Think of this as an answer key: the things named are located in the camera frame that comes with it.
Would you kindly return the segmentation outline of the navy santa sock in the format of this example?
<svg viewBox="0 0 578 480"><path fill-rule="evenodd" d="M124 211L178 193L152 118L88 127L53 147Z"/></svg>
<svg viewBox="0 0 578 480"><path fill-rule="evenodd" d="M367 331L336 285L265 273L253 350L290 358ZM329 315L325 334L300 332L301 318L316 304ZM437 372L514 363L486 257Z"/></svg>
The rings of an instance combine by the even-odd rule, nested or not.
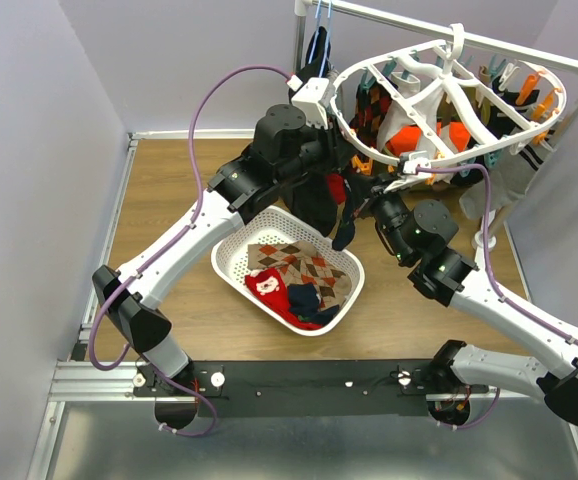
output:
<svg viewBox="0 0 578 480"><path fill-rule="evenodd" d="M344 250L353 241L356 235L355 222L364 202L368 199L370 190L369 178L363 175L345 171L339 178L344 194L344 206L332 241L332 248L336 251Z"/></svg>

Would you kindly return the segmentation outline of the white round clip hanger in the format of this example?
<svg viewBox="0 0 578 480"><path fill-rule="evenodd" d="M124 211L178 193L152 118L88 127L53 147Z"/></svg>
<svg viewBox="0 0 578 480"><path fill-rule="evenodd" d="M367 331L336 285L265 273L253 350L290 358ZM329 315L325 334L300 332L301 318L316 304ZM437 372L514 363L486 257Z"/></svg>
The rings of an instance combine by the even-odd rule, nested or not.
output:
<svg viewBox="0 0 578 480"><path fill-rule="evenodd" d="M343 70L331 82L333 92L357 72L369 74L378 84L383 86L396 106L396 112L402 120L399 127L415 125L421 130L422 145L410 154L404 161L411 164L415 157L423 160L427 167L448 167L465 162L473 157L490 152L514 147L520 149L535 138L544 138L548 130L557 123L567 105L567 93L562 81L543 66L522 61L532 74L532 81L523 87L520 98L526 98L541 81L551 86L548 97L551 104L543 110L536 120L530 120L517 108L506 102L493 88L481 82L480 79L459 62L464 47L465 33L463 26L451 26L451 40L432 40L411 47L401 48L378 56L359 61ZM419 92L405 96L395 88L380 68L393 62L404 70L429 80L427 86ZM498 137L480 119L476 112L474 100L469 98L467 91L472 89L477 100L486 100L491 106L498 108L516 128L516 132ZM450 146L448 138L442 136L436 128L436 120L440 105L449 104L457 114L460 122L466 128L475 146L462 152Z"/></svg>

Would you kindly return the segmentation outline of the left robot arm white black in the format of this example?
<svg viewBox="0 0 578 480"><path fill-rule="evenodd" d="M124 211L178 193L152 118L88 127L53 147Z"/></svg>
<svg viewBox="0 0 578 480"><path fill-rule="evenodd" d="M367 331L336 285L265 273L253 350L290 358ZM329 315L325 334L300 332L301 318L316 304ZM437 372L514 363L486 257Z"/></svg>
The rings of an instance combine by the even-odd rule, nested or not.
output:
<svg viewBox="0 0 578 480"><path fill-rule="evenodd" d="M159 310L164 298L214 245L283 193L311 175L342 170L355 154L352 136L330 116L310 124L298 107L270 107L252 141L202 184L199 200L176 223L123 266L103 265L94 272L100 312L154 366L166 393L178 395L189 387L192 361Z"/></svg>

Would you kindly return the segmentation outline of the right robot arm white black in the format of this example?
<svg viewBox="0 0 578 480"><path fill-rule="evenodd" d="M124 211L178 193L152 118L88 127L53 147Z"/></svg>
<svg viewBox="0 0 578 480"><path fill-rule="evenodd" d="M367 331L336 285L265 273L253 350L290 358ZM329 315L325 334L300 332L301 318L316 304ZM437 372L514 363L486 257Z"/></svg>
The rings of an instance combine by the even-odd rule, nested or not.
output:
<svg viewBox="0 0 578 480"><path fill-rule="evenodd" d="M421 295L481 319L527 352L511 355L451 340L429 366L431 384L443 392L487 385L520 393L578 426L578 327L503 287L490 264L478 265L452 249L458 225L448 208L437 200L408 208L403 186L389 174L354 180L358 216L374 218L383 245L409 269Z"/></svg>

